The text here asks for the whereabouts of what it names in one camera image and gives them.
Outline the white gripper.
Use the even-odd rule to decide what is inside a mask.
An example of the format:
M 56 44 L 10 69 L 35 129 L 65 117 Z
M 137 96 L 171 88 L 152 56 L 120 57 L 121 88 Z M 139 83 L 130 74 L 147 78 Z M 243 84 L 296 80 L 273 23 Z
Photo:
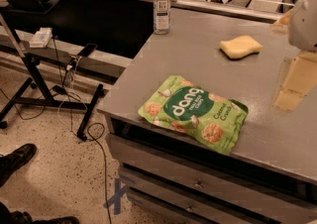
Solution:
M 294 110 L 317 86 L 317 0 L 298 0 L 273 23 L 287 26 L 289 42 L 303 51 L 290 62 L 274 106 L 283 111 Z

